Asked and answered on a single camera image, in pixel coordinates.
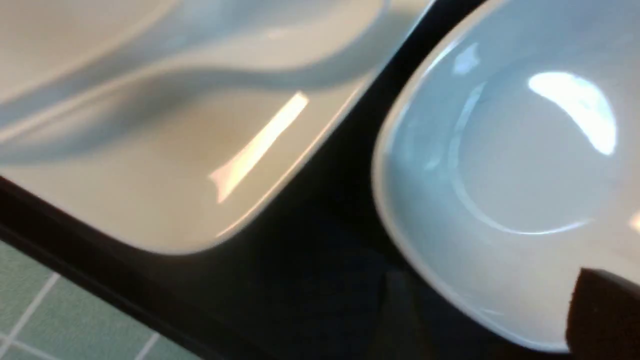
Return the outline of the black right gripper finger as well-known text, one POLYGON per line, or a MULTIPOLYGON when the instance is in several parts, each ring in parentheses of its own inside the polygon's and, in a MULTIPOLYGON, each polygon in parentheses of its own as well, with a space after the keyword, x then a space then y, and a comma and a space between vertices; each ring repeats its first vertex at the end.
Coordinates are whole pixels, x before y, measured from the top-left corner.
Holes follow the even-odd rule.
POLYGON ((567 312, 575 360, 640 358, 640 287, 605 269, 581 268, 567 312))

